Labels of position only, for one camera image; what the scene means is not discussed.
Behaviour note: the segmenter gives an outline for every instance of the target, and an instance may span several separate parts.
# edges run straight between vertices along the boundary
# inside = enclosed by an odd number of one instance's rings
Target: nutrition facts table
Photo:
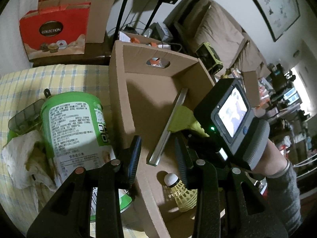
[[[69,102],[52,107],[49,118],[54,161],[63,181],[79,166],[86,170],[101,167],[87,103]]]

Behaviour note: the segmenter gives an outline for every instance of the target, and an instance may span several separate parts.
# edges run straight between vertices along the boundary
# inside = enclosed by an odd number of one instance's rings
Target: sleeve
[[[291,163],[281,176],[267,178],[268,202],[289,236],[301,225],[301,202],[296,182],[296,173]]]

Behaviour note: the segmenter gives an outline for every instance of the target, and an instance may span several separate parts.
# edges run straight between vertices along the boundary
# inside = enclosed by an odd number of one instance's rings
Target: picture frame
[[[253,0],[274,42],[301,16],[297,0]]]

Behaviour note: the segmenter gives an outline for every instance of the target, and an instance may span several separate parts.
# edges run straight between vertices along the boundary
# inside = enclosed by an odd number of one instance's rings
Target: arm
[[[254,173],[267,177],[268,202],[289,235],[301,225],[301,202],[292,164],[268,140]]]

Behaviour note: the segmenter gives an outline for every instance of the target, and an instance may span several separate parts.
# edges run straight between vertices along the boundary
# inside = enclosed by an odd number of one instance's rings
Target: green container
[[[43,104],[41,118],[58,187],[77,167],[91,170],[114,158],[97,97],[84,92],[52,96]]]

